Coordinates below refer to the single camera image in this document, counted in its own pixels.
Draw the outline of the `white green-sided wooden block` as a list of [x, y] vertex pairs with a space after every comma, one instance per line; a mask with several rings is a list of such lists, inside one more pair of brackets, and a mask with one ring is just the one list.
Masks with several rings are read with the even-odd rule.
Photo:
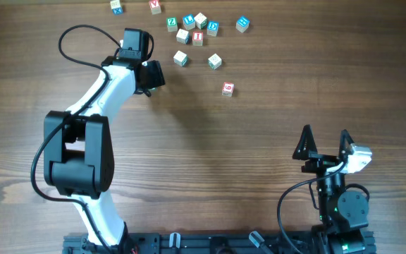
[[177, 51], [176, 54], [173, 56], [173, 60], [175, 64], [184, 67], [188, 61], [188, 56], [182, 51]]

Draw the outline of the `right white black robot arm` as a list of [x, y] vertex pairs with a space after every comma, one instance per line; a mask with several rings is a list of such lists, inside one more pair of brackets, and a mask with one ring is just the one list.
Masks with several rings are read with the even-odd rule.
[[365, 168], [372, 158], [367, 146], [358, 145], [350, 134], [340, 134], [339, 153], [318, 153], [311, 126], [302, 129], [293, 159], [304, 161], [303, 173], [316, 175], [321, 224], [311, 230], [315, 253], [361, 253], [367, 248], [362, 228], [369, 225], [369, 191], [356, 183], [346, 184], [347, 174]]

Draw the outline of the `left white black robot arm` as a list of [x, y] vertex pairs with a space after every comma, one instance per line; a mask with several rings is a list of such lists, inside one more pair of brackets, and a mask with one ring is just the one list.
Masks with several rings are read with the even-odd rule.
[[[109, 191], [115, 170], [110, 125], [130, 97], [150, 96], [165, 83], [160, 63], [151, 59], [154, 39], [148, 32], [127, 28], [116, 46], [114, 54], [95, 66], [98, 78], [75, 104], [46, 115], [44, 141], [30, 173], [32, 187], [42, 198], [74, 204], [87, 228], [83, 248], [93, 253], [137, 251]], [[57, 198], [38, 188], [40, 158], [44, 180], [57, 189]]]

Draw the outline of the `red 6 wooden block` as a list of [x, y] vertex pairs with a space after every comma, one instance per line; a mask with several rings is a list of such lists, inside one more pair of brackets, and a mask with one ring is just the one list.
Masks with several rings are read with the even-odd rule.
[[232, 97], [234, 93], [234, 84], [233, 83], [224, 83], [222, 87], [222, 95], [227, 97]]

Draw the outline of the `green W wooden block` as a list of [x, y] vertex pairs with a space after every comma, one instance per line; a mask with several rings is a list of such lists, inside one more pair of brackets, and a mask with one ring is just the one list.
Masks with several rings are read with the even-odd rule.
[[218, 54], [213, 54], [208, 58], [209, 67], [213, 70], [216, 70], [222, 64], [222, 62], [223, 61]]

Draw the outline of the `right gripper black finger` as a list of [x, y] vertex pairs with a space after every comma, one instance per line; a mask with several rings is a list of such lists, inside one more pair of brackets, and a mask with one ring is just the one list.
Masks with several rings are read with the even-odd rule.
[[352, 154], [351, 144], [354, 144], [352, 137], [350, 136], [349, 132], [344, 129], [340, 133], [340, 144], [339, 144], [339, 151], [338, 151], [338, 158], [339, 159], [346, 159], [349, 155]]
[[318, 151], [314, 141], [313, 132], [309, 124], [305, 125], [302, 129], [300, 140], [292, 155], [296, 160], [316, 159]]

